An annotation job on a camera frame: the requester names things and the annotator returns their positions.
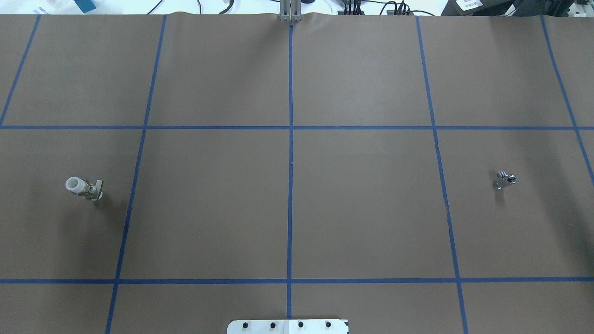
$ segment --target horizontal blue line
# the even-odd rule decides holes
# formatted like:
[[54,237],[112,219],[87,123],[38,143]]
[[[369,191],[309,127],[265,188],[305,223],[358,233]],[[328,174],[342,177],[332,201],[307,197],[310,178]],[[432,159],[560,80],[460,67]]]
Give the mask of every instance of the horizontal blue line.
[[0,284],[113,284],[113,279],[0,279]]
[[498,277],[461,278],[462,283],[513,283],[513,282],[594,282],[594,277]]
[[456,283],[455,278],[296,278],[293,284]]
[[287,279],[120,279],[120,284],[286,284]]
[[[2,125],[0,129],[13,130],[142,130],[142,125]],[[235,126],[235,125],[148,125],[148,130],[289,130],[289,126]],[[505,126],[436,126],[437,130],[571,130],[574,127],[505,127]],[[432,130],[432,126],[295,126],[294,130]],[[594,127],[578,127],[594,130]]]
[[[456,278],[120,279],[120,284],[398,284],[456,283]],[[461,283],[594,282],[594,276],[460,278]],[[113,279],[0,279],[0,284],[113,284]]]

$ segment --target white label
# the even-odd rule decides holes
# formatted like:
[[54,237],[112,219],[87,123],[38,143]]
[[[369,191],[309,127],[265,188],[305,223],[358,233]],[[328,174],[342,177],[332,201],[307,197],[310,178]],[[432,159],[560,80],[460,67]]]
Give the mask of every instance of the white label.
[[481,0],[456,0],[456,3],[463,11],[469,11],[482,6]]

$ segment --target white plastic cap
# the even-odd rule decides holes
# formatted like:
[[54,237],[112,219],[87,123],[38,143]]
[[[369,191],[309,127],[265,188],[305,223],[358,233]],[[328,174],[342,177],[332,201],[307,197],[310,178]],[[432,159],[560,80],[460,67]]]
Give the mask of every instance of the white plastic cap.
[[78,194],[84,190],[86,182],[79,177],[71,177],[66,180],[66,189]]

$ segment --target vertical blue line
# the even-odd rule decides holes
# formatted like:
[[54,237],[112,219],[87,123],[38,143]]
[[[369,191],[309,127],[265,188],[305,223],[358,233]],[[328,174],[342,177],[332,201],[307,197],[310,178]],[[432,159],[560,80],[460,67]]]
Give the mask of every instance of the vertical blue line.
[[150,88],[148,91],[147,109],[144,114],[143,132],[140,135],[140,144],[138,145],[138,155],[136,157],[136,166],[134,167],[134,178],[132,179],[132,189],[130,190],[130,198],[128,200],[128,210],[126,212],[126,222],[124,223],[124,233],[122,234],[122,243],[119,248],[118,266],[115,272],[115,282],[113,283],[112,299],[109,304],[109,314],[107,325],[105,326],[105,334],[111,331],[111,324],[113,320],[113,311],[115,309],[115,301],[118,296],[119,278],[122,273],[122,262],[124,260],[124,251],[126,249],[126,240],[128,238],[128,228],[130,226],[130,217],[132,216],[132,204],[134,203],[134,196],[136,194],[136,184],[138,182],[138,171],[140,170],[140,162],[143,157],[144,139],[146,137],[147,125],[149,123],[150,107],[153,99],[154,82],[157,79],[157,70],[159,68],[159,58],[161,57],[161,46],[163,45],[163,35],[165,34],[165,23],[167,22],[167,15],[163,16],[161,23],[161,33],[159,35],[159,45],[157,46],[157,55],[154,60],[153,76],[151,79]]
[[563,84],[563,80],[561,79],[561,74],[559,73],[559,69],[557,67],[557,62],[555,61],[555,55],[553,54],[553,48],[551,46],[551,40],[549,39],[549,32],[546,29],[545,17],[541,15],[541,23],[542,23],[542,31],[545,33],[545,40],[546,46],[549,49],[549,56],[551,56],[551,61],[553,63],[553,69],[555,70],[555,75],[557,75],[557,80],[559,81],[559,86],[561,87],[561,92],[563,93],[563,99],[565,99],[565,105],[567,106],[567,111],[569,112],[569,117],[571,118],[571,123],[573,124],[573,128],[576,131],[577,142],[580,145],[580,149],[582,150],[582,156],[586,162],[586,167],[588,169],[588,173],[590,173],[590,180],[594,185],[594,172],[592,172],[592,166],[590,165],[590,159],[588,159],[588,154],[586,153],[586,148],[584,147],[584,143],[582,142],[582,135],[580,135],[580,130],[577,127],[576,117],[573,115],[573,110],[571,108],[571,104],[569,103],[569,97],[567,96],[567,92],[565,90],[565,85]]
[[18,65],[17,74],[14,76],[14,80],[12,81],[12,86],[10,87],[10,91],[8,92],[8,97],[6,98],[6,104],[4,105],[4,109],[2,110],[2,115],[0,116],[0,125],[4,122],[4,118],[6,117],[6,113],[8,112],[8,106],[10,105],[10,100],[12,99],[12,94],[14,94],[14,89],[17,87],[18,78],[21,76],[21,71],[23,70],[23,65],[25,64],[25,59],[27,59],[27,55],[29,54],[29,49],[31,48],[31,44],[33,43],[33,38],[35,37],[35,32],[37,32],[37,27],[39,26],[39,21],[41,20],[41,15],[37,16],[37,20],[35,20],[35,25],[33,26],[33,30],[31,31],[31,36],[29,36],[29,41],[27,42],[27,47],[25,48],[25,52],[23,52],[23,57],[21,58],[21,63]]
[[427,62],[425,59],[425,49],[423,47],[423,37],[421,33],[421,22],[419,17],[416,17],[416,29],[419,35],[419,47],[421,49],[421,61],[423,63],[423,75],[425,76],[425,90],[427,91],[427,102],[429,104],[429,114],[431,116],[431,127],[433,128],[433,141],[435,143],[435,154],[437,155],[437,166],[440,172],[441,193],[444,197],[445,212],[447,217],[447,225],[450,233],[450,248],[451,257],[454,262],[454,273],[456,274],[456,288],[458,290],[458,302],[460,304],[460,316],[462,317],[462,329],[465,334],[468,334],[468,324],[466,322],[466,309],[464,306],[464,296],[462,294],[462,283],[460,281],[460,270],[458,268],[458,255],[456,253],[456,242],[454,240],[454,228],[451,224],[450,202],[447,198],[446,178],[444,177],[443,164],[441,163],[441,151],[439,145],[439,138],[437,137],[437,125],[435,123],[435,113],[433,110],[433,100],[431,98],[431,88],[429,86],[429,75],[427,73]]
[[287,319],[293,317],[292,286],[293,278],[293,25],[289,26],[289,195],[287,217]]

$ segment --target blue paper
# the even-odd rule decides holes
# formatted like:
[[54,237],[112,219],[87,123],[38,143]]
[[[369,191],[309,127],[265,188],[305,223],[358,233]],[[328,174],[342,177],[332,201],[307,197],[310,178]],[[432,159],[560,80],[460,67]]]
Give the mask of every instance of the blue paper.
[[74,0],[74,2],[83,12],[90,12],[97,8],[93,0]]

